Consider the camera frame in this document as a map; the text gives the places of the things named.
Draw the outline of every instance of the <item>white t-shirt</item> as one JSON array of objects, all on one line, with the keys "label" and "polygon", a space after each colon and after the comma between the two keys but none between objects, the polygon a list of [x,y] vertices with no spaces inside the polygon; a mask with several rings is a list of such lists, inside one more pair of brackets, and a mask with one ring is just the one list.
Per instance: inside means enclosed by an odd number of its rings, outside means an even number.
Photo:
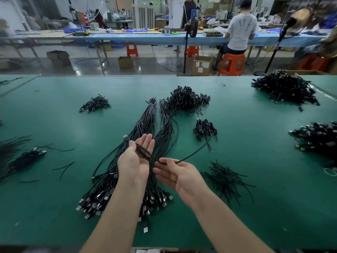
[{"label": "white t-shirt", "polygon": [[241,13],[235,16],[227,28],[227,33],[230,33],[228,48],[232,50],[247,49],[248,37],[255,33],[256,26],[257,18],[252,14]]}]

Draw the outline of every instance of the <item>left hand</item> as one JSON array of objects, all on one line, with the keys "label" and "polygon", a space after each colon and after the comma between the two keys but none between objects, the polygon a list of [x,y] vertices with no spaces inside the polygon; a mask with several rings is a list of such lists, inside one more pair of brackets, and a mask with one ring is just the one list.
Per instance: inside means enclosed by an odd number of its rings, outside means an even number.
[{"label": "left hand", "polygon": [[[152,154],[154,140],[151,134],[144,134],[136,140],[149,153]],[[145,186],[149,176],[149,161],[143,155],[137,153],[137,145],[134,141],[129,141],[129,147],[119,157],[117,161],[119,178],[118,182],[128,183],[136,186]]]}]

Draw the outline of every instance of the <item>dark shorts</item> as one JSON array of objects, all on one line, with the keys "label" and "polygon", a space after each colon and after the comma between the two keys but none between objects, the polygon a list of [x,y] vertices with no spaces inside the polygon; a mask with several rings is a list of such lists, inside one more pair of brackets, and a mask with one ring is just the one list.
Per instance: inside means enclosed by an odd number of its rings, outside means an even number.
[{"label": "dark shorts", "polygon": [[245,49],[245,50],[232,50],[232,49],[228,48],[227,44],[224,44],[223,46],[220,47],[220,52],[223,55],[225,55],[226,53],[234,54],[234,55],[243,54],[243,53],[246,52],[246,50],[247,49]]}]

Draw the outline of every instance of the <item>blue tablecloth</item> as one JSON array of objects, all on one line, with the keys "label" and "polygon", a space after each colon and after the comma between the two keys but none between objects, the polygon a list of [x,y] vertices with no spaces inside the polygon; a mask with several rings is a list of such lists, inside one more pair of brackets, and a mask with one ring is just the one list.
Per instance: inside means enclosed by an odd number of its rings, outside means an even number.
[{"label": "blue tablecloth", "polygon": [[[165,36],[164,34],[93,34],[85,37],[69,36],[66,37],[80,39],[85,38],[89,42],[98,40],[114,40],[134,42],[138,44],[158,44],[158,45],[184,45],[185,34]],[[280,46],[282,47],[306,47],[318,43],[320,39],[325,36],[314,36],[302,34],[299,36],[291,37],[286,36]],[[277,33],[258,33],[255,34],[253,40],[249,40],[248,45],[253,46],[273,46],[279,38]],[[222,45],[229,42],[229,39],[223,37],[205,37],[202,34],[197,34],[195,38],[188,38],[188,45],[202,46],[202,45]]]}]

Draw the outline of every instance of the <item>red plastic stool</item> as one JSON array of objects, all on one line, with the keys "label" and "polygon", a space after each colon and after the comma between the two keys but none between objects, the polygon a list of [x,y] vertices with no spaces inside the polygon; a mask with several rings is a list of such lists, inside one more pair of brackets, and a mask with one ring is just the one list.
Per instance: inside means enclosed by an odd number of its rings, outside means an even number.
[{"label": "red plastic stool", "polygon": [[193,54],[199,55],[199,46],[197,49],[195,46],[189,46],[186,53],[188,57],[191,57]]},{"label": "red plastic stool", "polygon": [[133,49],[130,49],[130,46],[127,45],[127,46],[126,46],[126,53],[127,53],[127,56],[128,56],[128,57],[129,57],[130,55],[132,55],[132,54],[135,54],[136,57],[138,57],[137,45],[134,45],[134,46],[133,46]]},{"label": "red plastic stool", "polygon": [[[227,59],[229,59],[228,66],[224,66]],[[241,67],[237,68],[239,61],[241,61]],[[222,59],[222,64],[218,76],[224,74],[226,76],[241,76],[243,64],[245,63],[245,55],[233,55],[226,54]]]},{"label": "red plastic stool", "polygon": [[329,63],[330,59],[331,58],[329,57],[318,57],[313,54],[308,54],[298,66],[297,70],[323,71],[326,65]]}]

